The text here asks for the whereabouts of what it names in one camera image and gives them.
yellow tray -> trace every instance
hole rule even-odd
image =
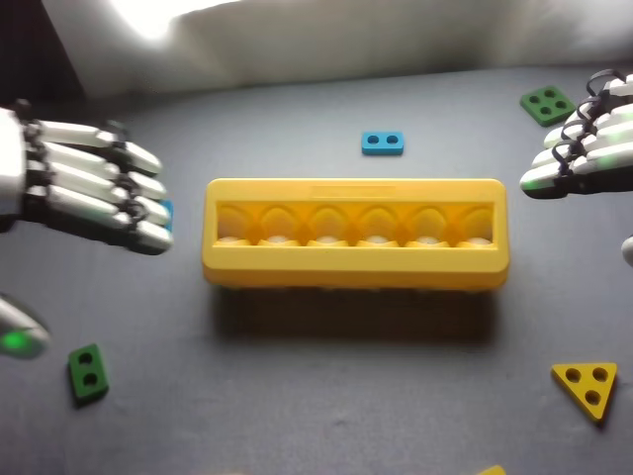
[[[218,179],[205,277],[230,287],[494,289],[509,266],[496,180]]]

white curtain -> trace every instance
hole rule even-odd
[[[633,55],[633,0],[241,0],[176,18],[161,41],[111,0],[44,3],[90,97]]]

yellow egg carton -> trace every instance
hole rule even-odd
[[[205,277],[229,287],[488,290],[509,266],[496,180],[218,179]]]

yellow triangle block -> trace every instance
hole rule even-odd
[[[552,366],[552,376],[595,423],[604,418],[615,383],[615,363],[570,363]]]
[[[505,475],[505,470],[503,470],[500,465],[495,465],[479,475]]]

gray table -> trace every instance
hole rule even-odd
[[[0,365],[0,473],[628,474],[633,468],[631,195],[538,202],[518,180],[545,130],[518,106],[548,84],[585,96],[595,68],[528,68],[246,89],[59,107],[125,121],[165,164],[164,255],[20,223],[0,289],[39,309],[54,346]],[[360,135],[399,130],[400,158]],[[221,292],[204,281],[205,185],[219,177],[501,180],[512,263],[490,297]],[[76,411],[67,353],[98,342],[112,382]],[[550,365],[615,361],[603,429]]]

